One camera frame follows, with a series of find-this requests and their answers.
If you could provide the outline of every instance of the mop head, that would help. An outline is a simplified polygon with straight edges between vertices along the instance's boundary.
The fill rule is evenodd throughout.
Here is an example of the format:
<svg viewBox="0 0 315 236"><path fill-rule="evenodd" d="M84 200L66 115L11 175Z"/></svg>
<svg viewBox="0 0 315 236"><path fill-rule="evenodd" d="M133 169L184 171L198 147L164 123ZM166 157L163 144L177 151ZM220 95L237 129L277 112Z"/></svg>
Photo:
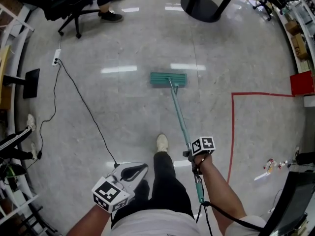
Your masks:
<svg viewBox="0 0 315 236"><path fill-rule="evenodd" d="M170 88L171 80L173 86L175 87L184 87L187 82L187 74L185 73L150 73L150 84L156 85L159 87Z"/></svg>

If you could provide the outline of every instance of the glossy floor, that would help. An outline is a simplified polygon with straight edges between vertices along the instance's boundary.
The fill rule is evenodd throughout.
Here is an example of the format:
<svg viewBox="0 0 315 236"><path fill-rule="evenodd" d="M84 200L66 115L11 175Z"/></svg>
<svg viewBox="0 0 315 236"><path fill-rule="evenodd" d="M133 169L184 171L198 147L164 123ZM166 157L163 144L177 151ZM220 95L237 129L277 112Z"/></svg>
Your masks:
<svg viewBox="0 0 315 236"><path fill-rule="evenodd" d="M182 157L185 142L168 89L153 89L151 71L187 73L188 85L179 101L192 139L213 136L215 165L227 178L232 143L232 92L290 94L289 76L294 64L282 26L266 21L248 0L233 0L213 24L197 21L180 7L180 0L124 0L113 4L125 20L104 24L96 14L80 18L82 38L74 23L64 29L61 60L91 109L119 162L149 164L153 183L156 137L163 132L170 142L178 179L198 200L189 163ZM19 99L18 122L27 113L40 124L53 114L53 86L58 67L52 67L59 47L57 29L62 20L46 21L42 10L31 15L35 28L25 51L22 76L40 68L37 98ZM91 189L113 169L96 126L71 80L61 70L57 87L57 112L42 127L43 157L29 169L32 185L40 194L41 214L65 234L93 205ZM286 169L267 178L261 175L269 158L292 157L300 143L305 113L300 98L261 95L234 98L235 137L230 184L248 214L263 215L284 185ZM41 146L38 130L23 143ZM214 235L218 227L210 212ZM204 214L198 223L209 235Z"/></svg>

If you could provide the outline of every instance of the round table base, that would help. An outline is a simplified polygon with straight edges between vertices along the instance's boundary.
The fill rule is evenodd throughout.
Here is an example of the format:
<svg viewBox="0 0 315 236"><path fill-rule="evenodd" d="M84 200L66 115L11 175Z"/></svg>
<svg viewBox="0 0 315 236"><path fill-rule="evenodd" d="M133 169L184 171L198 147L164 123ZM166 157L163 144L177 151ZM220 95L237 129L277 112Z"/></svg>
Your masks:
<svg viewBox="0 0 315 236"><path fill-rule="evenodd" d="M186 11L189 0L181 0L181 6ZM212 0L197 0L192 9L190 16L203 22L216 22L220 19L213 17L213 14L218 9L218 6Z"/></svg>

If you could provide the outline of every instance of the mop handle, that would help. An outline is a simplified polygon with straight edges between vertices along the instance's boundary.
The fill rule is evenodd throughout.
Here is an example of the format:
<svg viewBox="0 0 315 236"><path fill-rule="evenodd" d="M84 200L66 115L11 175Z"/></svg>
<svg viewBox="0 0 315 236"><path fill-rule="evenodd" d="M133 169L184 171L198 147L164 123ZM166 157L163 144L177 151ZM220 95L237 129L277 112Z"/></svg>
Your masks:
<svg viewBox="0 0 315 236"><path fill-rule="evenodd" d="M174 105L175 105L178 121L179 121L179 124L181 126L182 132L184 134L184 139L185 139L185 142L186 142L186 145L187 145L187 149L191 150L190 137L189 137L188 131L186 129L186 125L185 125L184 117L183 117L183 114L182 114L182 111L181 111L181 107L180 107L180 105L178 103L177 96L176 96L178 86L176 86L176 88L174 88L173 84L171 82L171 79L168 79L168 80L169 80L169 82L171 84L171 93L172 93L172 97L173 97L173 101L174 101Z"/></svg>

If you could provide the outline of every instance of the black monitor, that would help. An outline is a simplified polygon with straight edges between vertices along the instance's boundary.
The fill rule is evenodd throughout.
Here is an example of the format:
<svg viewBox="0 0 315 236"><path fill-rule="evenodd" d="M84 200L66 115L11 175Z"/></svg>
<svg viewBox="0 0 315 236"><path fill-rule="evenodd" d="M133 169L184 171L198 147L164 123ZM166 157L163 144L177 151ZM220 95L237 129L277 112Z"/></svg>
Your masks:
<svg viewBox="0 0 315 236"><path fill-rule="evenodd" d="M315 191L315 173L289 172L274 212L259 236L284 235L304 217Z"/></svg>

